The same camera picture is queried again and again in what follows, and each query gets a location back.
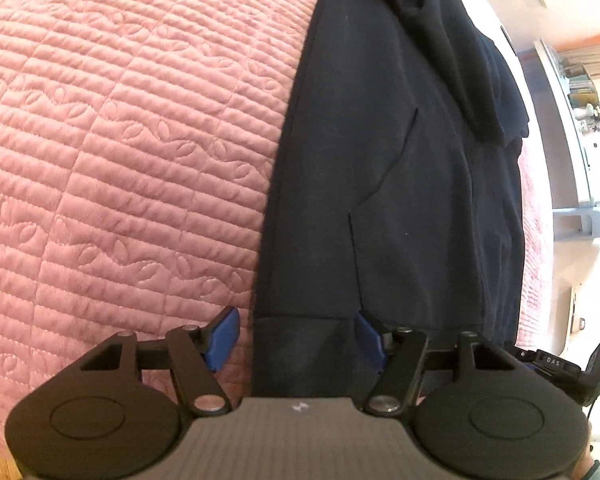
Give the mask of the navy hoodie with white stripes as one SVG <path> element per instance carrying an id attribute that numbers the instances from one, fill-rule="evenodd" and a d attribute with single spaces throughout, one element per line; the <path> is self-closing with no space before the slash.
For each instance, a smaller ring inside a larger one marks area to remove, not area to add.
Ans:
<path id="1" fill-rule="evenodd" d="M 266 205 L 256 396 L 365 396 L 367 312 L 452 344 L 517 336 L 528 114 L 462 0 L 317 0 Z"/>

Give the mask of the pink quilted bedspread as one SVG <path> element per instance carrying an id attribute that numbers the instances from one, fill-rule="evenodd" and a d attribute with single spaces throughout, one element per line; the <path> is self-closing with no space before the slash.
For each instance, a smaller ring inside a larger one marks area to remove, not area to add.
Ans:
<path id="1" fill-rule="evenodd" d="M 248 320 L 317 0 L 0 0 L 0 478 L 8 412 L 119 330 Z"/>

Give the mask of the white vase with flowers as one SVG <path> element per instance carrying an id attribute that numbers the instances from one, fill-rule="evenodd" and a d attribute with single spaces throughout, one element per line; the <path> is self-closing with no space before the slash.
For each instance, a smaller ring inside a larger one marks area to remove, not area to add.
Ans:
<path id="1" fill-rule="evenodd" d="M 588 103 L 585 107 L 576 107 L 572 111 L 583 134 L 600 131 L 600 103 L 596 105 Z"/>

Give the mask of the row of books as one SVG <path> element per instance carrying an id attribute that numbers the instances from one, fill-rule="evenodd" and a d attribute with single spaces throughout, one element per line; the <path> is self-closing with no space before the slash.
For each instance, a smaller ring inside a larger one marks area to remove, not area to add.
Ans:
<path id="1" fill-rule="evenodd" d="M 568 80 L 568 98 L 572 108 L 600 102 L 594 81 L 583 64 L 562 63 L 560 67 Z"/>

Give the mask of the beige and orange curtain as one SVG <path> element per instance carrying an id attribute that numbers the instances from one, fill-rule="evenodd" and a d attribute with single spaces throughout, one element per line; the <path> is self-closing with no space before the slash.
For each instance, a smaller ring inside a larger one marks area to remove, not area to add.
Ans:
<path id="1" fill-rule="evenodd" d="M 557 49 L 558 66 L 568 76 L 585 72 L 600 78 L 600 34 Z"/>

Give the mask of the white wall shelf desk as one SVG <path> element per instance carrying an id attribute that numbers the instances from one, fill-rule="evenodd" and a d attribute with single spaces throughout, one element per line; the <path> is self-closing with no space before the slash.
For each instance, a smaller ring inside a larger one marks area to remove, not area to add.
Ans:
<path id="1" fill-rule="evenodd" d="M 600 238 L 600 179 L 588 159 L 559 66 L 541 39 L 524 66 L 543 143 L 554 241 Z"/>

